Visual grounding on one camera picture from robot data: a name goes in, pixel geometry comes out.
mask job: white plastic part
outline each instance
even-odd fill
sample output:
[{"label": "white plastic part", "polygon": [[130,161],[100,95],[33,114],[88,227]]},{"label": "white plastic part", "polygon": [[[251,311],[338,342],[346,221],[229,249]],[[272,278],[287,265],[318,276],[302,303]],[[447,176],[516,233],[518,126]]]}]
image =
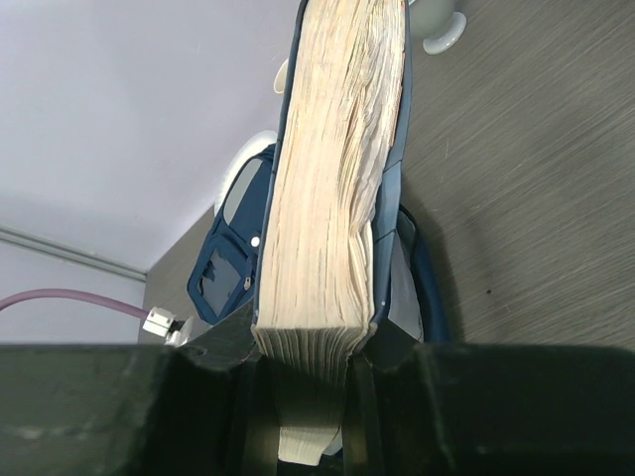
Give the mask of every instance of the white plastic part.
[{"label": "white plastic part", "polygon": [[465,15],[454,11],[454,0],[410,0],[410,34],[423,41],[429,55],[443,53],[465,31]]},{"label": "white plastic part", "polygon": [[234,183],[234,179],[236,179],[236,176],[245,163],[256,154],[261,153],[268,145],[275,143],[277,140],[278,134],[274,131],[262,131],[245,142],[231,160],[229,167],[225,171],[225,177],[223,178],[220,190],[216,195],[216,201],[214,202],[214,214],[218,214],[231,185]]},{"label": "white plastic part", "polygon": [[153,307],[143,323],[143,330],[159,337],[167,337],[174,321],[174,314],[160,307]]},{"label": "white plastic part", "polygon": [[434,38],[426,38],[424,40],[424,50],[428,55],[438,55],[443,53],[453,44],[455,44],[465,31],[467,19],[460,12],[452,14],[452,20],[449,29],[441,35]]},{"label": "white plastic part", "polygon": [[274,79],[274,91],[276,94],[283,94],[285,92],[285,84],[287,83],[287,69],[289,69],[289,59],[285,59],[280,69],[276,73]]},{"label": "white plastic part", "polygon": [[190,340],[191,329],[193,327],[194,318],[188,317],[186,322],[183,324],[183,327],[179,330],[175,330],[168,335],[166,339],[166,345],[173,345],[175,347],[181,347],[184,344],[187,344]]}]

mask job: book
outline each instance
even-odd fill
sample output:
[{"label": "book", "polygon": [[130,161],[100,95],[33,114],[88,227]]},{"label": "book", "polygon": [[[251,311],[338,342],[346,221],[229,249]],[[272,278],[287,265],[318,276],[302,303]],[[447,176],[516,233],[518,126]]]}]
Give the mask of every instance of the book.
[{"label": "book", "polygon": [[404,0],[310,0],[252,331],[272,362],[279,458],[317,465],[373,305],[371,220],[401,99]]}]

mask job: white connector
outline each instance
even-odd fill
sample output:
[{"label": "white connector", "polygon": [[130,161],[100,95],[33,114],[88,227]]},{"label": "white connector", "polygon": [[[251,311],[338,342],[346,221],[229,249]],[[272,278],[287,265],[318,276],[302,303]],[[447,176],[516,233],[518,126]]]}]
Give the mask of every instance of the white connector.
[{"label": "white connector", "polygon": [[190,340],[194,318],[177,321],[175,315],[160,307],[153,307],[143,323],[143,330],[165,337],[166,345],[180,347]]},{"label": "white connector", "polygon": [[174,345],[175,347],[181,347],[184,344],[187,344],[190,340],[191,336],[191,328],[194,324],[194,318],[188,317],[188,319],[183,323],[183,326],[179,330],[175,330],[168,334],[166,338],[166,345]]},{"label": "white connector", "polygon": [[153,307],[143,323],[143,330],[159,337],[167,337],[174,323],[174,314],[160,307]]}]

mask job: carpeted floor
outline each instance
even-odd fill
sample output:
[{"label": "carpeted floor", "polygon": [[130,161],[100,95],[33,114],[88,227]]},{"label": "carpeted floor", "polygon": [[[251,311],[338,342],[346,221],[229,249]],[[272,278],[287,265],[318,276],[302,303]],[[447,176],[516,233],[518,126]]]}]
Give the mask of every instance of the carpeted floor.
[{"label": "carpeted floor", "polygon": [[[452,49],[415,48],[403,198],[457,334],[635,349],[635,2],[459,9]],[[153,269],[146,304],[191,311],[211,218]]]}]

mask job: white wall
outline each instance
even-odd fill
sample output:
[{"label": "white wall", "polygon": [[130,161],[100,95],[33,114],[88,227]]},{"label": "white wall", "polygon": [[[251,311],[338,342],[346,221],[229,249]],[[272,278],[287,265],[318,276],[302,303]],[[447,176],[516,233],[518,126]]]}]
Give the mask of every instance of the white wall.
[{"label": "white wall", "polygon": [[[70,288],[140,306],[144,285],[0,243],[0,298]],[[0,343],[135,343],[139,319],[67,299],[37,299],[0,311]]]},{"label": "white wall", "polygon": [[0,224],[149,270],[277,130],[298,3],[0,2]]}]

